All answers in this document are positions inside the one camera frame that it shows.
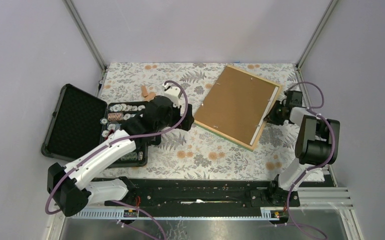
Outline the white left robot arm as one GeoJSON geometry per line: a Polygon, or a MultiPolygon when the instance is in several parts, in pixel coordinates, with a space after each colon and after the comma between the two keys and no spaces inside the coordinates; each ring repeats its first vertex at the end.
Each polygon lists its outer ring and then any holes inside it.
{"type": "Polygon", "coordinates": [[[66,165],[51,165],[47,170],[48,198],[45,213],[53,215],[63,212],[66,217],[71,217],[89,204],[105,201],[131,205],[136,193],[123,180],[93,179],[121,157],[141,148],[150,139],[173,129],[189,131],[194,122],[193,106],[187,102],[185,110],[181,112],[179,99],[178,96],[158,95],[85,155],[66,165]]]}

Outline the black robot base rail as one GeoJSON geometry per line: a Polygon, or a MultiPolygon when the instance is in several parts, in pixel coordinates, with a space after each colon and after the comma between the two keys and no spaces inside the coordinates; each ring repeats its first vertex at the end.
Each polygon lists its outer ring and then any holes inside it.
{"type": "Polygon", "coordinates": [[[268,202],[267,190],[271,181],[254,180],[182,180],[182,179],[146,179],[120,177],[126,184],[128,193],[121,202],[143,208],[158,206],[165,202],[205,202],[234,201],[249,203],[251,197],[261,190],[262,198],[258,207],[281,207],[268,202]]]}

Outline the seascape photo print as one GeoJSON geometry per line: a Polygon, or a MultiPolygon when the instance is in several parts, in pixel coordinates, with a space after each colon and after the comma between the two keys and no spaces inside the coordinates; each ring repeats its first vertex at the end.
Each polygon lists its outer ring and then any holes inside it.
{"type": "Polygon", "coordinates": [[[253,145],[255,144],[255,142],[256,142],[256,139],[257,139],[257,137],[258,137],[258,135],[259,135],[259,132],[260,132],[260,130],[261,130],[262,127],[263,127],[264,118],[265,118],[265,117],[267,116],[267,114],[269,113],[269,111],[270,111],[270,109],[271,109],[271,105],[272,105],[272,103],[274,102],[274,100],[275,100],[275,98],[276,98],[276,95],[277,95],[277,93],[278,93],[279,88],[280,88],[279,86],[276,86],[276,87],[274,88],[274,91],[273,91],[273,93],[271,94],[270,98],[267,99],[267,105],[266,105],[266,108],[265,108],[265,110],[264,110],[264,112],[263,112],[263,114],[262,114],[262,116],[261,116],[261,119],[260,119],[259,123],[258,123],[257,126],[256,126],[255,132],[254,132],[254,134],[253,134],[253,136],[252,136],[252,138],[251,138],[251,141],[250,141],[250,145],[251,145],[251,146],[253,146],[253,145]]]}

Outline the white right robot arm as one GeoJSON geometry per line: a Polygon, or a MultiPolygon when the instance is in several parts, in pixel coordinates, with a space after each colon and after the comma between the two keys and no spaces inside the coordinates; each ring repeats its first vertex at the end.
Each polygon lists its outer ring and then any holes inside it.
{"type": "Polygon", "coordinates": [[[299,126],[292,163],[270,182],[265,194],[274,206],[287,205],[300,184],[317,168],[333,164],[338,155],[340,122],[327,119],[304,107],[303,94],[297,90],[285,92],[286,98],[277,100],[265,117],[270,124],[285,122],[299,126]]]}

